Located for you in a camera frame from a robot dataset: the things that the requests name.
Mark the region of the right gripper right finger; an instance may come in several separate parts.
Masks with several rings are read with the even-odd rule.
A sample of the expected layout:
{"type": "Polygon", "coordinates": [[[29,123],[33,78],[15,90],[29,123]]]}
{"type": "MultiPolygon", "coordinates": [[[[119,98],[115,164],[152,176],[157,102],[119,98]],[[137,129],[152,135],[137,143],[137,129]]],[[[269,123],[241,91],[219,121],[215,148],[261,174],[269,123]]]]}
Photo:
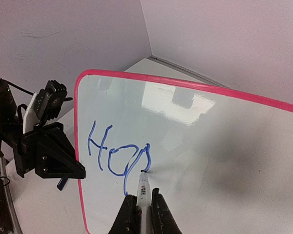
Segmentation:
{"type": "Polygon", "coordinates": [[[182,234],[159,188],[152,190],[151,221],[154,234],[182,234]]]}

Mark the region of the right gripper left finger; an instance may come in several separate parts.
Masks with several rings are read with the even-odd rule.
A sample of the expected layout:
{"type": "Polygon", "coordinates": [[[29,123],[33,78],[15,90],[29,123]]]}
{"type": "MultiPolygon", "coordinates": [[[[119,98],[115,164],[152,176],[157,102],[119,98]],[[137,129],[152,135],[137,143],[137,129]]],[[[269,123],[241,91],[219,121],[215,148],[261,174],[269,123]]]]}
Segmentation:
{"type": "Polygon", "coordinates": [[[137,232],[137,197],[127,195],[108,234],[136,234],[137,232]]]}

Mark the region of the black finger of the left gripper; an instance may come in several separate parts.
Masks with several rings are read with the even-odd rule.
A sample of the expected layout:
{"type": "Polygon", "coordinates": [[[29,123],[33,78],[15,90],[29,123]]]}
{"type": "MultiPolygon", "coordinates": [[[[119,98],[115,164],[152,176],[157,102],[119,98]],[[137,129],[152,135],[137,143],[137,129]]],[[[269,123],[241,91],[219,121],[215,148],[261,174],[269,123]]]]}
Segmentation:
{"type": "Polygon", "coordinates": [[[85,167],[62,130],[44,135],[36,144],[35,173],[41,178],[84,179],[85,167]]]}

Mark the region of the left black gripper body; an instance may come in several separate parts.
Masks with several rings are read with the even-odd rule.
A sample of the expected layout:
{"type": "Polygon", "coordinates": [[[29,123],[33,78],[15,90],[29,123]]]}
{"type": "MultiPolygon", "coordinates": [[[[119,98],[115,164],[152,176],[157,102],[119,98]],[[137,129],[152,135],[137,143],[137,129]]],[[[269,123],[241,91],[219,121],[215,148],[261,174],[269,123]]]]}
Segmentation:
{"type": "Polygon", "coordinates": [[[2,139],[12,149],[17,174],[24,178],[25,174],[35,170],[36,144],[44,135],[55,130],[63,130],[61,123],[55,122],[24,134],[21,126],[6,124],[2,139]]]}

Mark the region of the blue marker cap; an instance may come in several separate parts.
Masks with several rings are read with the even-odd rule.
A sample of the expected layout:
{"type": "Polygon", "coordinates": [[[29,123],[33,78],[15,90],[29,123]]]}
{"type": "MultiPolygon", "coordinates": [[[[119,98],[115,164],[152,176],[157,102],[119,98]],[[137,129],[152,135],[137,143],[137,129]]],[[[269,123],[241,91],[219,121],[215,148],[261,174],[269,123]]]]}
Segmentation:
{"type": "Polygon", "coordinates": [[[67,183],[68,179],[67,178],[61,178],[59,183],[57,184],[57,188],[59,191],[62,191],[63,188],[65,187],[66,183],[67,183]]]}

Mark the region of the white marker pen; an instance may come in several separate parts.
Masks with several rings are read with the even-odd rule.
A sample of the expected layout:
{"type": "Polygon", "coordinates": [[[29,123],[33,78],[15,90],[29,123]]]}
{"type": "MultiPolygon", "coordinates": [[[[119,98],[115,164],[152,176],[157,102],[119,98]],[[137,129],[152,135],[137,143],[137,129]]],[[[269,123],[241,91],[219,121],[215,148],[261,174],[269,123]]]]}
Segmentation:
{"type": "Polygon", "coordinates": [[[152,234],[151,221],[151,189],[148,176],[141,171],[137,190],[137,213],[139,219],[139,234],[152,234]]]}

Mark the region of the pink framed whiteboard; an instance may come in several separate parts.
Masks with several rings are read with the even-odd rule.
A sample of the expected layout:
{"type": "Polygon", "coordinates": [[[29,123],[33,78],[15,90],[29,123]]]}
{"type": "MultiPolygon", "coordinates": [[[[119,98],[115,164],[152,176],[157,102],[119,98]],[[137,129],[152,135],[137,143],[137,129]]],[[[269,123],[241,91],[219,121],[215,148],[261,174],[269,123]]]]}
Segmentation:
{"type": "Polygon", "coordinates": [[[141,170],[184,234],[293,234],[293,105],[197,82],[87,70],[74,90],[85,230],[106,234],[141,170]]]}

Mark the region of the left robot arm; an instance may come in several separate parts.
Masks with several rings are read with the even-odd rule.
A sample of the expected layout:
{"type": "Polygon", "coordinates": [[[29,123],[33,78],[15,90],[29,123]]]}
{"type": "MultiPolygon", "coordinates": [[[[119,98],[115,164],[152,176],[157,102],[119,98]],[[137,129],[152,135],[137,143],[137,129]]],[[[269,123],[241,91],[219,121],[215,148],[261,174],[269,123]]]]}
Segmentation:
{"type": "Polygon", "coordinates": [[[71,100],[66,86],[49,80],[45,88],[32,94],[28,105],[15,103],[12,87],[11,82],[0,78],[0,234],[21,233],[2,143],[12,148],[16,172],[21,177],[34,171],[43,179],[58,178],[58,189],[62,190],[68,179],[86,176],[63,124],[56,121],[62,104],[71,100]]]}

